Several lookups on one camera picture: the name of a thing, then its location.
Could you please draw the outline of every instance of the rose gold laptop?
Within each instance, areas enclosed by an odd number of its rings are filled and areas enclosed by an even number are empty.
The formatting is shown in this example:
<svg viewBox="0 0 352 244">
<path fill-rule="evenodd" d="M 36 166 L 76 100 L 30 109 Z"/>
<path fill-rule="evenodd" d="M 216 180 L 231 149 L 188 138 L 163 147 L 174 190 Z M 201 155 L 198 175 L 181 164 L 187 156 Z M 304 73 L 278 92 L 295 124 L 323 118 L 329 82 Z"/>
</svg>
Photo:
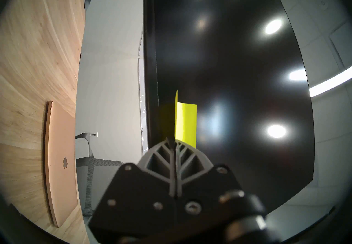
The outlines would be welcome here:
<svg viewBox="0 0 352 244">
<path fill-rule="evenodd" d="M 55 101 L 46 116 L 45 180 L 52 219 L 60 227 L 78 204 L 75 119 Z"/>
</svg>

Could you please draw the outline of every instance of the wooden table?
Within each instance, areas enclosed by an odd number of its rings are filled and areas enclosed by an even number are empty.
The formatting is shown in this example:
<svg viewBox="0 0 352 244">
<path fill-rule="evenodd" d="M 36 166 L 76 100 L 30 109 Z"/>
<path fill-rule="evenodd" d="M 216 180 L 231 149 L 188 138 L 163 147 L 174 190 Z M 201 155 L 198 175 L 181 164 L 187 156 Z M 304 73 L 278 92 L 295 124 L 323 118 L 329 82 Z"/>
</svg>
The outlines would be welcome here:
<svg viewBox="0 0 352 244">
<path fill-rule="evenodd" d="M 0 15 L 0 184 L 25 217 L 69 243 L 89 243 L 80 203 L 53 225 L 45 187 L 48 101 L 75 116 L 83 0 L 9 0 Z"/>
</svg>

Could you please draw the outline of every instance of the fluorescent light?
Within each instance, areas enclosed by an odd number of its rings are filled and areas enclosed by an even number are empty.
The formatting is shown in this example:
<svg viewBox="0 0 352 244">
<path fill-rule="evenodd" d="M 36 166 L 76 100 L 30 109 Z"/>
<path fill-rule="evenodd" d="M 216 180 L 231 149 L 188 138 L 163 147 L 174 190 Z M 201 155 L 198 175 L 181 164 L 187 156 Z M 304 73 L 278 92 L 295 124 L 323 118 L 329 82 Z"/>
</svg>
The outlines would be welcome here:
<svg viewBox="0 0 352 244">
<path fill-rule="evenodd" d="M 290 79 L 294 81 L 307 80 L 306 71 L 304 69 L 293 71 L 290 73 Z"/>
<path fill-rule="evenodd" d="M 266 26 L 265 33 L 272 34 L 278 31 L 280 27 L 281 27 L 281 21 L 279 19 L 273 20 L 269 22 L 269 24 Z"/>
<path fill-rule="evenodd" d="M 268 128 L 268 133 L 271 137 L 281 138 L 286 134 L 286 130 L 283 126 L 272 125 Z"/>
<path fill-rule="evenodd" d="M 309 89 L 310 97 L 320 95 L 352 78 L 352 67 Z"/>
</svg>

